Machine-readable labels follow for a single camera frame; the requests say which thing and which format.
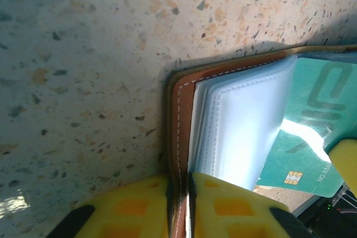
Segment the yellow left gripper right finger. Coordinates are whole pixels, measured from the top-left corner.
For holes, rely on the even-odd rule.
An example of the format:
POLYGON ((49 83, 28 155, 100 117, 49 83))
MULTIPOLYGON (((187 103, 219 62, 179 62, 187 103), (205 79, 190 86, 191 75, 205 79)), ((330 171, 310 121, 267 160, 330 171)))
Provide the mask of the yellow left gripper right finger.
POLYGON ((197 172, 187 187, 187 237, 310 237, 276 200, 197 172))

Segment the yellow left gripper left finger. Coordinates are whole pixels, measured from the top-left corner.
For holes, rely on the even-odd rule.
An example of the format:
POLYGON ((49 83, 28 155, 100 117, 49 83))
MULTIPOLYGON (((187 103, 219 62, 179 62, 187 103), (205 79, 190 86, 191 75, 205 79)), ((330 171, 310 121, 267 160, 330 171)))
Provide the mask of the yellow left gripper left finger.
POLYGON ((98 195, 69 212, 48 237, 170 237, 168 175, 98 195))

